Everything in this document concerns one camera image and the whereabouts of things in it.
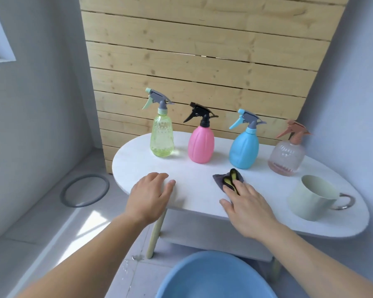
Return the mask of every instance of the table leg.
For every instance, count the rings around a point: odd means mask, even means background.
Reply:
[[[282,269],[282,264],[276,258],[273,258],[271,263],[271,271],[268,274],[268,282],[276,282],[279,279],[280,270]]]
[[[164,217],[166,215],[167,209],[164,210],[163,214],[159,217],[154,225],[154,229],[152,230],[151,239],[149,240],[148,250],[146,251],[146,258],[151,259],[154,255],[155,246],[157,243],[157,239],[159,238],[160,229],[163,225]]]

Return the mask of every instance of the tiled floor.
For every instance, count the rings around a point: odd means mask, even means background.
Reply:
[[[108,194],[88,207],[73,209],[62,205],[59,193],[64,185],[88,173],[99,173],[109,179]],[[87,179],[69,190],[72,195],[85,199],[86,196],[97,196],[103,187],[103,181]],[[14,297],[31,281],[43,276],[91,240],[123,212],[126,202],[127,195],[117,186],[113,176],[105,172],[102,151],[94,151],[0,238],[0,298]],[[154,257],[145,259],[151,231],[152,225],[131,247],[107,298],[154,297],[171,267],[199,251],[159,238]]]

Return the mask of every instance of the white oval table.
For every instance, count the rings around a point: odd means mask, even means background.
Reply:
[[[117,184],[127,194],[133,185],[150,172],[166,172],[168,180],[174,179],[174,188],[167,213],[156,222],[151,235],[147,257],[151,258],[158,236],[175,244],[205,250],[218,250],[234,255],[271,261],[272,254],[259,242],[241,236],[230,224],[219,203],[228,198],[214,182],[212,175],[225,174],[233,166],[228,153],[233,140],[215,138],[215,149],[209,163],[198,164],[187,153],[190,133],[174,132],[175,149],[167,158],[159,158],[149,149],[150,134],[137,137],[118,150],[112,171]],[[260,192],[277,219],[299,234],[323,238],[351,238],[361,233],[368,225],[369,211],[354,187],[339,174],[306,156],[296,175],[278,175],[267,165],[274,146],[260,144],[257,160],[248,170],[239,170],[245,181]],[[353,207],[346,210],[328,210],[316,222],[304,220],[293,214],[286,198],[299,178],[305,174],[317,175],[331,182],[342,193],[356,198]],[[343,204],[348,199],[340,199]]]

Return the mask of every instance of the hand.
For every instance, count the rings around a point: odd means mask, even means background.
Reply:
[[[175,185],[175,180],[171,180],[164,187],[163,193],[161,192],[163,182],[168,176],[151,172],[139,180],[131,189],[124,213],[144,226],[158,220]]]
[[[244,237],[264,241],[274,228],[280,225],[271,207],[250,184],[235,180],[234,185],[240,195],[224,185],[224,191],[233,205],[221,199],[232,225]]]

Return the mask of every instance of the bottle cap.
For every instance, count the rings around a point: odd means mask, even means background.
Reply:
[[[265,121],[262,121],[259,116],[257,116],[256,114],[253,114],[252,112],[246,111],[244,109],[239,109],[238,113],[240,114],[239,119],[236,120],[236,122],[229,127],[230,130],[237,127],[238,125],[242,123],[248,123],[249,124],[248,128],[252,130],[255,130],[257,128],[257,125],[259,124],[266,124]]]
[[[294,120],[287,120],[286,123],[289,125],[288,128],[283,132],[280,133],[276,138],[282,137],[288,133],[294,133],[293,136],[290,138],[290,143],[294,145],[299,145],[301,143],[301,139],[303,135],[312,135],[304,125],[299,124]]]
[[[184,120],[184,123],[191,120],[194,117],[203,117],[200,121],[201,127],[209,127],[210,126],[210,118],[218,117],[217,115],[214,115],[212,111],[210,111],[205,106],[201,106],[197,103],[191,102],[190,106],[193,108],[192,113],[189,115],[187,119]]]
[[[148,108],[152,103],[159,103],[159,110],[167,110],[167,104],[173,105],[174,102],[172,102],[170,99],[168,99],[164,94],[152,90],[150,88],[146,88],[145,91],[149,93],[149,98],[144,107],[142,108],[145,110]]]

